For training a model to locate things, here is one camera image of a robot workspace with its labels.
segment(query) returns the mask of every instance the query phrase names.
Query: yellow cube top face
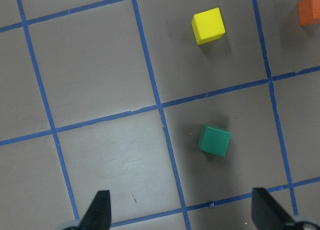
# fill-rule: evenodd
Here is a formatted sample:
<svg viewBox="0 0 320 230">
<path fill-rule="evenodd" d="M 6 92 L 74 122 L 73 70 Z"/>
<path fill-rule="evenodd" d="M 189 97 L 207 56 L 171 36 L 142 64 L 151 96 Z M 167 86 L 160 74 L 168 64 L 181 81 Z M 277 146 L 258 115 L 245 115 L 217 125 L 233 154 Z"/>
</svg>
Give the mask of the yellow cube top face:
<svg viewBox="0 0 320 230">
<path fill-rule="evenodd" d="M 226 32 L 219 8 L 194 15 L 200 39 L 208 39 Z"/>
</svg>

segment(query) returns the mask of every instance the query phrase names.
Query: green cube top face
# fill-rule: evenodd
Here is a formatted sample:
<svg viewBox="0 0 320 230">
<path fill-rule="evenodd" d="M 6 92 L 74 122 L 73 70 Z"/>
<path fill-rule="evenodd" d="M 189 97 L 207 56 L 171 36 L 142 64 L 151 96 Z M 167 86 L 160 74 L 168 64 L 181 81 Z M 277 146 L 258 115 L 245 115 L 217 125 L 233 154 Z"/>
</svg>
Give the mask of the green cube top face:
<svg viewBox="0 0 320 230">
<path fill-rule="evenodd" d="M 198 146 L 201 151 L 224 156 L 227 152 L 230 136 L 231 134 L 226 130 L 204 124 Z"/>
</svg>

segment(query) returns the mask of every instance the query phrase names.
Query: black object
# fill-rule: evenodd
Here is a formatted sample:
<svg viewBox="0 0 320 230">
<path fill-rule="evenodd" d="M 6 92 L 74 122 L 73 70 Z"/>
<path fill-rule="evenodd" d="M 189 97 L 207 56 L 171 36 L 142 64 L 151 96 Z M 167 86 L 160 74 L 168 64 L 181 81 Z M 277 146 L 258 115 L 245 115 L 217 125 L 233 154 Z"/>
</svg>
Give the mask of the black object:
<svg viewBox="0 0 320 230">
<path fill-rule="evenodd" d="M 264 188 L 253 188 L 251 217 L 258 230 L 320 230 L 312 222 L 296 222 Z"/>
<path fill-rule="evenodd" d="M 98 191 L 78 227 L 64 230 L 109 230 L 111 225 L 110 191 Z"/>
</svg>

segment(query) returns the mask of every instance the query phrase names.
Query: small blue object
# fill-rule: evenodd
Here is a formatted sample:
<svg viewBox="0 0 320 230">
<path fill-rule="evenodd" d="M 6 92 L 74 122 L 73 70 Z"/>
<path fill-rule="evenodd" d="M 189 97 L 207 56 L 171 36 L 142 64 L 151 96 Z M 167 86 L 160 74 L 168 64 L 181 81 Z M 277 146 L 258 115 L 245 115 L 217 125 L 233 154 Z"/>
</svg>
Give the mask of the small blue object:
<svg viewBox="0 0 320 230">
<path fill-rule="evenodd" d="M 215 206 L 215 203 L 214 203 L 214 201 L 211 201 L 211 202 L 209 202 L 209 208 L 213 208 Z"/>
</svg>

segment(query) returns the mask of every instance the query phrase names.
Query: grid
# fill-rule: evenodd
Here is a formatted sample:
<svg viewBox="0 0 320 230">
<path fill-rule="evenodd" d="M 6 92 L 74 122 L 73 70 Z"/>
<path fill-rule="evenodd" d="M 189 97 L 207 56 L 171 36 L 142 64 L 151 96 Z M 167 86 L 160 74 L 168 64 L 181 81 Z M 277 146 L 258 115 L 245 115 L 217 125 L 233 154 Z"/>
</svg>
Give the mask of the grid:
<svg viewBox="0 0 320 230">
<path fill-rule="evenodd" d="M 33 138 L 37 138 L 37 137 L 41 137 L 41 136 L 52 135 L 53 139 L 54 139 L 55 146 L 56 146 L 57 154 L 59 157 L 65 185 L 66 185 L 67 192 L 69 195 L 70 204 L 72 206 L 73 214 L 76 219 L 79 219 L 79 214 L 78 214 L 75 198 L 73 195 L 72 187 L 70 184 L 68 172 L 66 169 L 66 165 L 64 162 L 63 152 L 62 152 L 59 138 L 58 138 L 59 132 L 64 132 L 64 131 L 68 131 L 71 129 L 80 128 L 80 127 L 87 126 L 87 125 L 92 125 L 92 124 L 99 123 L 102 121 L 109 121 L 109 120 L 118 119 L 118 118 L 130 116 L 130 115 L 136 115 L 136 114 L 140 114 L 140 113 L 144 113 L 144 112 L 149 112 L 152 110 L 158 110 L 160 113 L 160 116 L 161 116 L 161 121 L 163 123 L 163 133 L 164 133 L 164 136 L 166 139 L 166 145 L 168 148 L 168 153 L 169 153 L 169 157 L 170 157 L 170 161 L 171 161 L 171 165 L 172 165 L 173 175 L 175 178 L 175 183 L 176 183 L 176 187 L 177 187 L 177 191 L 178 191 L 178 195 L 179 195 L 179 199 L 180 199 L 181 208 L 167 211 L 167 212 L 158 213 L 158 214 L 153 214 L 153 215 L 149 215 L 149 216 L 144 216 L 144 217 L 140 217 L 140 218 L 136 218 L 136 219 L 131 219 L 131 220 L 126 220 L 126 221 L 114 223 L 114 224 L 112 224 L 112 227 L 127 225 L 127 224 L 131 224 L 131 223 L 150 220 L 150 219 L 159 218 L 159 217 L 168 216 L 168 215 L 177 214 L 177 213 L 183 213 L 186 229 L 190 230 L 191 225 L 190 225 L 189 218 L 188 218 L 188 211 L 196 210 L 196 209 L 200 209 L 200 208 L 206 208 L 209 206 L 209 203 L 203 203 L 203 204 L 194 205 L 194 206 L 186 206 L 182 186 L 180 183 L 179 173 L 178 173 L 178 169 L 177 169 L 177 165 L 176 165 L 176 161 L 175 161 L 175 156 L 174 156 L 174 152 L 173 152 L 173 147 L 172 147 L 171 140 L 170 140 L 170 135 L 169 135 L 169 131 L 168 131 L 164 108 L 169 107 L 169 106 L 182 104 L 182 103 L 186 103 L 186 102 L 190 102 L 190 101 L 203 99 L 203 98 L 212 97 L 215 95 L 220 95 L 223 93 L 237 91 L 240 89 L 250 88 L 253 86 L 264 85 L 264 84 L 267 84 L 269 87 L 269 93 L 270 93 L 270 99 L 271 99 L 271 103 L 272 103 L 274 121 L 275 121 L 276 129 L 277 129 L 277 135 L 278 135 L 278 140 L 280 143 L 282 160 L 283 160 L 285 173 L 286 173 L 286 179 L 287 179 L 287 184 L 269 188 L 268 191 L 275 192 L 275 191 L 288 189 L 290 191 L 293 213 L 295 215 L 297 215 L 298 214 L 298 206 L 296 203 L 294 188 L 298 187 L 298 186 L 302 186 L 302 185 L 320 182 L 320 177 L 313 178 L 313 179 L 307 179 L 307 180 L 299 181 L 296 183 L 292 182 L 290 163 L 289 163 L 288 157 L 287 157 L 285 141 L 284 141 L 284 137 L 283 137 L 283 133 L 282 133 L 281 120 L 280 120 L 280 117 L 279 117 L 278 111 L 277 111 L 277 100 L 276 100 L 276 95 L 275 95 L 275 90 L 274 90 L 274 81 L 316 72 L 316 71 L 320 70 L 320 66 L 315 66 L 312 68 L 303 69 L 299 72 L 290 72 L 290 73 L 286 73 L 286 74 L 272 76 L 272 72 L 269 67 L 267 50 L 265 47 L 266 43 L 265 43 L 265 39 L 263 36 L 264 34 L 263 34 L 263 30 L 262 30 L 262 25 L 261 25 L 262 23 L 260 20 L 259 7 L 258 7 L 257 0 L 252 0 L 252 4 L 253 4 L 254 13 L 255 13 L 255 20 L 256 20 L 256 24 L 257 24 L 256 26 L 257 26 L 257 30 L 258 30 L 260 46 L 261 46 L 261 51 L 262 51 L 262 55 L 263 55 L 267 79 L 262 79 L 262 80 L 253 81 L 253 82 L 249 82 L 249 83 L 239 84 L 239 85 L 235 85 L 235 86 L 230 86 L 227 88 L 211 91 L 208 93 L 198 94 L 198 95 L 194 95 L 194 96 L 162 103 L 160 100 L 158 89 L 157 89 L 157 82 L 155 79 L 155 75 L 154 75 L 154 71 L 153 71 L 153 67 L 152 67 L 152 63 L 151 63 L 151 59 L 150 59 L 150 55 L 149 55 L 149 51 L 148 51 L 147 41 L 144 36 L 145 34 L 144 34 L 144 28 L 142 25 L 143 23 L 142 23 L 140 12 L 139 12 L 139 5 L 138 5 L 137 0 L 131 0 L 132 4 L 133 4 L 136 23 L 137 23 L 137 27 L 138 27 L 138 31 L 139 31 L 139 35 L 140 35 L 142 49 L 143 49 L 143 53 L 144 53 L 144 57 L 145 57 L 147 70 L 148 70 L 148 74 L 149 74 L 149 78 L 150 78 L 150 82 L 151 82 L 156 105 L 146 106 L 146 107 L 141 108 L 139 110 L 122 112 L 122 113 L 109 115 L 109 116 L 105 116 L 105 117 L 101 117 L 101 118 L 97 118 L 97 119 L 92 119 L 92 120 L 88 120 L 88 121 L 84 121 L 84 122 L 80 122 L 80 123 L 75 123 L 75 124 L 71 124 L 71 125 L 67 125 L 67 126 L 63 126 L 63 127 L 59 127 L 59 128 L 55 127 L 55 123 L 54 123 L 54 120 L 53 120 L 53 117 L 51 114 L 49 102 L 47 100 L 46 92 L 44 89 L 45 87 L 44 87 L 44 84 L 43 84 L 43 81 L 41 78 L 41 74 L 40 74 L 40 70 L 38 67 L 38 63 L 37 63 L 36 55 L 34 52 L 34 48 L 33 48 L 33 44 L 32 44 L 32 40 L 30 37 L 28 26 L 31 24 L 34 24 L 34 23 L 50 20 L 53 18 L 58 18 L 61 16 L 77 13 L 80 11 L 85 11 L 85 10 L 88 10 L 91 8 L 96 8 L 99 6 L 104 6 L 104 5 L 108 5 L 108 4 L 112 4 L 112 3 L 116 3 L 116 2 L 120 2 L 120 1 L 124 1 L 124 0 L 104 0 L 104 1 L 97 2 L 97 3 L 93 3 L 93 4 L 89 4 L 89 5 L 85 5 L 85 6 L 65 10 L 65 11 L 61 11 L 58 13 L 54 13 L 54 14 L 50 14 L 50 15 L 46 15 L 46 16 L 42 16 L 42 17 L 30 19 L 30 20 L 27 20 L 25 14 L 24 14 L 25 12 L 24 12 L 24 8 L 23 8 L 22 0 L 16 0 L 16 1 L 18 4 L 20 16 L 21 16 L 21 22 L 15 23 L 12 25 L 8 25 L 8 26 L 4 26 L 4 27 L 0 27 L 0 32 L 5 32 L 5 31 L 11 30 L 11 29 L 16 29 L 16 28 L 21 28 L 21 27 L 23 28 L 26 42 L 27 42 L 27 46 L 28 46 L 28 50 L 30 53 L 30 58 L 32 61 L 33 69 L 34 69 L 34 73 L 36 76 L 37 84 L 39 87 L 39 91 L 40 91 L 40 94 L 42 97 L 45 112 L 46 112 L 48 122 L 50 125 L 50 130 L 46 130 L 46 131 L 42 131 L 42 132 L 38 132 L 38 133 L 33 133 L 33 134 L 25 135 L 25 136 L 20 136 L 20 137 L 16 137 L 16 138 L 12 138 L 12 139 L 3 140 L 3 141 L 0 141 L 0 146 L 12 144 L 15 142 L 24 141 L 24 140 L 28 140 L 28 139 L 33 139 Z M 216 206 L 222 205 L 222 204 L 231 203 L 231 202 L 242 200 L 242 199 L 247 199 L 250 197 L 251 197 L 251 193 L 247 193 L 247 194 L 215 201 L 214 205 L 216 205 Z"/>
</svg>

